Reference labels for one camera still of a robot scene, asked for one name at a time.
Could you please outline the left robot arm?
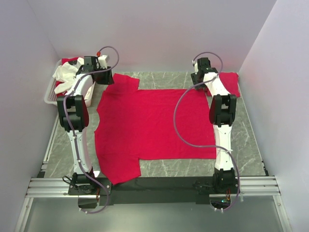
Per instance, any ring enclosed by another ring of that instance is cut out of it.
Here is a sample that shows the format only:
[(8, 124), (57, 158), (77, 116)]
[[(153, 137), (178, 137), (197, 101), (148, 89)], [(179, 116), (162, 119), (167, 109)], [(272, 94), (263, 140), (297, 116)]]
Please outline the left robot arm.
[(85, 194), (93, 193), (102, 184), (95, 179), (86, 139), (89, 114), (85, 103), (87, 91), (94, 83), (111, 85), (112, 67), (107, 65), (108, 55), (85, 56), (84, 64), (78, 69), (72, 87), (57, 99), (61, 127), (70, 140), (74, 168), (70, 181), (72, 188), (80, 188)]

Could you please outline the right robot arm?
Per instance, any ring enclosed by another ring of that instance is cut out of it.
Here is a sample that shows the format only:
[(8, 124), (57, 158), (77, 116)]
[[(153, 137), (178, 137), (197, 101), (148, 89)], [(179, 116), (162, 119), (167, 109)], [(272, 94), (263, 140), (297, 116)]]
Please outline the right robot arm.
[(218, 71), (208, 58), (193, 60), (191, 74), (196, 89), (205, 87), (212, 96), (209, 121), (213, 125), (216, 145), (216, 162), (212, 177), (212, 188), (222, 193), (237, 185), (235, 161), (231, 153), (231, 131), (236, 117), (237, 97), (223, 85)]

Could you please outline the folded red t-shirt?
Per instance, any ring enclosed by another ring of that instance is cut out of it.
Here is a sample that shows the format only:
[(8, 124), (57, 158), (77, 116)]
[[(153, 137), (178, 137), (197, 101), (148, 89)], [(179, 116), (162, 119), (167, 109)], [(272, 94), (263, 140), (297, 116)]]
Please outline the folded red t-shirt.
[(207, 87), (207, 96), (215, 95), (235, 95), (237, 98), (240, 97), (239, 87), (238, 87), (238, 74), (234, 72), (222, 72), (219, 76), (211, 72), (204, 75), (203, 81), (207, 82), (205, 85)]

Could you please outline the white plastic laundry basket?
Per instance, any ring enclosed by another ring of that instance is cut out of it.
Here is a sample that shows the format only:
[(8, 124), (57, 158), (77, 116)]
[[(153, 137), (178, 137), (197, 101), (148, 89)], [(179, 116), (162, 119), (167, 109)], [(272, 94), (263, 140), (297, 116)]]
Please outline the white plastic laundry basket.
[(83, 64), (83, 58), (58, 61), (44, 97), (47, 104), (57, 105), (57, 98), (65, 95), (75, 84), (76, 73)]

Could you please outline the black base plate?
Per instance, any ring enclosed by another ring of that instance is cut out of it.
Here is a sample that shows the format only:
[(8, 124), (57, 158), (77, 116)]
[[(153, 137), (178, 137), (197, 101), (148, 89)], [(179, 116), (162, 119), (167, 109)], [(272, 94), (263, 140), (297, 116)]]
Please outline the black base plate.
[(79, 198), (81, 208), (95, 208), (115, 204), (147, 203), (195, 203), (210, 204), (216, 196), (218, 205), (228, 207), (226, 196), (236, 194), (239, 182), (236, 178), (225, 177), (140, 177), (125, 183), (113, 185), (107, 178), (100, 177), (101, 185), (82, 178), (71, 184), (69, 196)]

